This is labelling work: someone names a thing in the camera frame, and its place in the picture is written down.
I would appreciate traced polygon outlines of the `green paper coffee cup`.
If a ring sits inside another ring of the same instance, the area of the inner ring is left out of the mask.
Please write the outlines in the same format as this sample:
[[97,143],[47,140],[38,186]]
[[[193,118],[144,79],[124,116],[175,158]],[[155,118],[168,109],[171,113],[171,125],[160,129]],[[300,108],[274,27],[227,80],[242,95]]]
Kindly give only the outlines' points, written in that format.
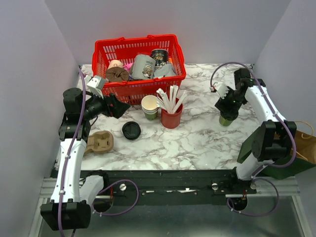
[[233,121],[233,119],[224,118],[222,115],[219,116],[219,123],[224,127],[230,126]]

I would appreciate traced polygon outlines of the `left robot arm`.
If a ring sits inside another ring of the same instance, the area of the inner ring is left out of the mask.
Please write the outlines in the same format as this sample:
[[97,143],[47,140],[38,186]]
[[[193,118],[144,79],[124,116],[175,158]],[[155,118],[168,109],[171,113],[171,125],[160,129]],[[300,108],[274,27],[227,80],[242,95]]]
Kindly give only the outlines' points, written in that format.
[[97,194],[109,191],[104,171],[91,173],[80,184],[81,163],[91,129],[90,120],[103,114],[116,119],[130,108],[114,94],[98,97],[79,88],[63,93],[64,116],[58,134],[60,139],[57,181],[50,201],[41,207],[41,216],[54,231],[85,229],[91,220],[92,204]]

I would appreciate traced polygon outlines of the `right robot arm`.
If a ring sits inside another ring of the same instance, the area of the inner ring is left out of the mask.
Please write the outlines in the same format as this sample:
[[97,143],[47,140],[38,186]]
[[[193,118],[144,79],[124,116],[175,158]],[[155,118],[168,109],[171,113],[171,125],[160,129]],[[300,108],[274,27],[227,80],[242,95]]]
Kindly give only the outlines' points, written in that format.
[[262,79],[256,79],[247,67],[234,72],[235,88],[222,82],[212,83],[210,89],[219,94],[215,107],[220,112],[219,123],[229,126],[238,116],[242,105],[249,103],[260,123],[249,137],[250,153],[236,168],[237,176],[227,181],[228,190],[234,194],[245,188],[244,180],[252,180],[268,166],[286,167],[293,163],[291,158],[286,164],[275,162],[290,154],[295,149],[294,136],[296,123],[287,121],[279,114],[268,95]]

